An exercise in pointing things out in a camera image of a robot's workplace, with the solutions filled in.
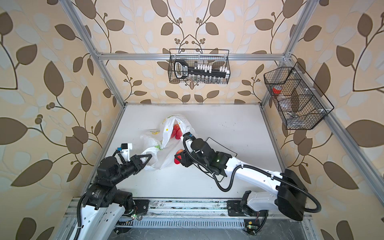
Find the red fake apple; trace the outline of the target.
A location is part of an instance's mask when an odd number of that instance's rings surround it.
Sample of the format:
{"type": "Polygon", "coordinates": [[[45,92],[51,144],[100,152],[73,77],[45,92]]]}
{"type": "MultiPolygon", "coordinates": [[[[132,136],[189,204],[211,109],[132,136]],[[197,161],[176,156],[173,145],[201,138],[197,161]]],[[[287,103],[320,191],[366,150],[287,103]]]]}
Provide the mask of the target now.
{"type": "Polygon", "coordinates": [[[174,163],[176,165],[179,165],[181,163],[181,160],[182,160],[182,156],[181,156],[181,153],[183,152],[184,150],[180,149],[177,151],[177,153],[175,154],[175,158],[174,158],[174,163]]]}

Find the white plastic bag fruit print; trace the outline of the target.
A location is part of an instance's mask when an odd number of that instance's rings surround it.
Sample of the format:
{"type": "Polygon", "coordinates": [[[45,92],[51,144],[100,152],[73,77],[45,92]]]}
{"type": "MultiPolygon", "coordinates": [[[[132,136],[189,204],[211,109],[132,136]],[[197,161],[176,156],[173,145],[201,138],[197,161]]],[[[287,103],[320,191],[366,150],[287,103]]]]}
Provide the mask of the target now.
{"type": "Polygon", "coordinates": [[[175,154],[183,149],[183,140],[172,136],[174,126],[181,129],[182,134],[191,133],[196,136],[196,131],[183,115],[171,115],[159,123],[159,127],[145,131],[140,139],[144,151],[143,155],[151,154],[144,170],[157,171],[174,163],[175,154]]]}

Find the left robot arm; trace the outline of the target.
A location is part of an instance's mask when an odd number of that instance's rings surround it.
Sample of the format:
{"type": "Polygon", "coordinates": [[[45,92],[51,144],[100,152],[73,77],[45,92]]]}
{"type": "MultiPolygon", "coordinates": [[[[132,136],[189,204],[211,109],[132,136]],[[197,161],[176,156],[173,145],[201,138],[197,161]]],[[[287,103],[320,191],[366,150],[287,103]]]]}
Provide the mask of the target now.
{"type": "Polygon", "coordinates": [[[151,158],[151,154],[134,155],[120,164],[111,156],[100,162],[94,183],[78,202],[71,240],[107,240],[121,217],[130,222],[147,214],[150,201],[135,201],[131,192],[118,190],[117,184],[138,174],[151,158]]]}

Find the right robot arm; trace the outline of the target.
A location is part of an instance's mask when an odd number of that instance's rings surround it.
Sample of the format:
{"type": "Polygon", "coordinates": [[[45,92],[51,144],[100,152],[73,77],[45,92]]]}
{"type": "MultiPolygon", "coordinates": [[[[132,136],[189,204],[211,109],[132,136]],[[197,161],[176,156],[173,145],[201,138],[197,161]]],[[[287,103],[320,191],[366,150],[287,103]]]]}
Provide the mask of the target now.
{"type": "Polygon", "coordinates": [[[251,215],[260,211],[280,211],[284,216],[302,221],[305,213],[319,213],[320,202],[311,195],[297,174],[265,170],[249,165],[238,158],[215,151],[201,138],[186,133],[182,137],[184,150],[175,155],[182,166],[194,165],[215,181],[224,193],[229,192],[235,179],[248,182],[263,190],[246,191],[241,200],[242,212],[251,215]]]}

